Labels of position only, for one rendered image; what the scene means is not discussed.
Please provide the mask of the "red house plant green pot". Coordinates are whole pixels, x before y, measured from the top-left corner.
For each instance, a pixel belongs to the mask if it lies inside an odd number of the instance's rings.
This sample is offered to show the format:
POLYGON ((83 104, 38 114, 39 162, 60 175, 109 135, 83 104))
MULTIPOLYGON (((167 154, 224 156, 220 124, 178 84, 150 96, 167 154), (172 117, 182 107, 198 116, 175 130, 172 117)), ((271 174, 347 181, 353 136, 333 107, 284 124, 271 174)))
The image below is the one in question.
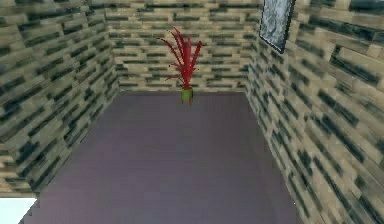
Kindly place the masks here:
POLYGON ((174 66, 179 74, 168 76, 166 80, 179 80, 182 83, 180 96, 181 103, 187 101, 188 104, 191 105, 194 98, 191 79, 193 73, 197 70, 196 63, 203 43, 198 41, 195 51, 192 51, 192 41, 189 36, 184 38, 181 32, 175 26, 173 26, 173 30, 169 31, 169 33, 173 36, 177 48, 174 48, 169 41, 163 38, 161 38, 161 41, 175 56, 176 62, 171 63, 170 66, 174 66))

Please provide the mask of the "grey framed wall picture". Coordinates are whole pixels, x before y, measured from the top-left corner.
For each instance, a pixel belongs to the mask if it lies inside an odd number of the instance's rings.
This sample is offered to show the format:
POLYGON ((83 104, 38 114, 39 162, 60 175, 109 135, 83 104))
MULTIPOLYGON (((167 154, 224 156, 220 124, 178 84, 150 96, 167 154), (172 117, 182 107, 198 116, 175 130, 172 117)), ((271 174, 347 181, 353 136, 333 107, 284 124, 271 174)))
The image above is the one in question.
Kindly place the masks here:
POLYGON ((259 37, 284 53, 296 0, 264 0, 259 37))

